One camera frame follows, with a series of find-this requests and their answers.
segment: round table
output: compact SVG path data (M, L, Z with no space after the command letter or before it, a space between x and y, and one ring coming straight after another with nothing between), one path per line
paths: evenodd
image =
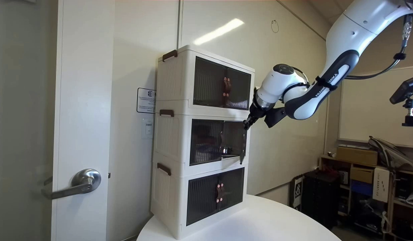
M279 202L247 195L242 209L199 230L183 241L337 241L329 229ZM153 217L138 241L175 241L166 226Z

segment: silver door handle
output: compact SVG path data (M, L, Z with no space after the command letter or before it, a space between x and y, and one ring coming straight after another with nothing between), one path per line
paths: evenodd
M42 190L43 195L48 200L58 200L68 195L76 195L83 193L91 193L98 189L100 185L102 177L100 173L95 169L84 169L74 175L71 187L63 189L59 191L46 190L48 185L52 183L52 178L48 178L44 182L44 187Z

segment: white cabinet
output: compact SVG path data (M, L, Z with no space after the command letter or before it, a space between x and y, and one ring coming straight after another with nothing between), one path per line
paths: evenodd
M245 201L254 71L183 47L157 79L151 209L181 238Z

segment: white robotic arm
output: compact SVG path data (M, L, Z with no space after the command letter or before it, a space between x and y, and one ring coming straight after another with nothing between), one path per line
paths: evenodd
M308 83L286 64L277 64L255 90L249 129L257 119L266 116L269 127L284 116L310 118L321 102L356 67L361 54L396 19L413 15L413 0L356 0L338 17L326 36L326 63L317 80ZM273 108L281 100L285 107Z

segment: floor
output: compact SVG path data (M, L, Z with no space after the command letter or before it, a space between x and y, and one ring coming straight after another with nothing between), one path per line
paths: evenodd
M377 234L360 230L357 228L344 226L333 228L332 232L341 238L341 241L382 241Z

